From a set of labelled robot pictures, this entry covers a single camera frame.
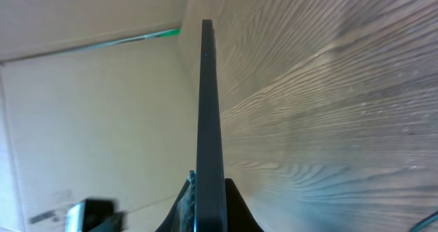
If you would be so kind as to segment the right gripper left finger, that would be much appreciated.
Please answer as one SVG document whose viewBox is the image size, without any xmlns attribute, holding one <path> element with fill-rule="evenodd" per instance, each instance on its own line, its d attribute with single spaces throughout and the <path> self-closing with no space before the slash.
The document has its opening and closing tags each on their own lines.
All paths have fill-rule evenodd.
<svg viewBox="0 0 438 232">
<path fill-rule="evenodd" d="M 168 215 L 156 232 L 194 232 L 196 173 L 191 170 Z"/>
</svg>

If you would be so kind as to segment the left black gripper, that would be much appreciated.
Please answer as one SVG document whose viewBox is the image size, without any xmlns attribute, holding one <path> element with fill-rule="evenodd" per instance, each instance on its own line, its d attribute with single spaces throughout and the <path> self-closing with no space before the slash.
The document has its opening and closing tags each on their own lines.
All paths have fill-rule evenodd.
<svg viewBox="0 0 438 232">
<path fill-rule="evenodd" d="M 125 230 L 124 211 L 107 198 L 86 198 L 66 213 L 65 232 L 122 232 Z"/>
</svg>

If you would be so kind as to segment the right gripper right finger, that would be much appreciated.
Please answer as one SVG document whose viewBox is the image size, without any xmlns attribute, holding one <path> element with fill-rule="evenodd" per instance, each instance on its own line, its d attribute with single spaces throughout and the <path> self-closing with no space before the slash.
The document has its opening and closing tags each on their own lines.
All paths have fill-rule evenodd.
<svg viewBox="0 0 438 232">
<path fill-rule="evenodd" d="M 228 232 L 263 232 L 257 224 L 234 181 L 225 179 Z"/>
</svg>

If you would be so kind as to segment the blue-screen Samsung smartphone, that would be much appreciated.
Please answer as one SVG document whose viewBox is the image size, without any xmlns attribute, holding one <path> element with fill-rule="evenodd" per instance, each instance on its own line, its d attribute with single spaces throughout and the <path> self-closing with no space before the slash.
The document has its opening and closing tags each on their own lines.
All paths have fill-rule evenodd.
<svg viewBox="0 0 438 232">
<path fill-rule="evenodd" d="M 220 108 L 213 22 L 202 21 L 194 230 L 227 230 Z"/>
</svg>

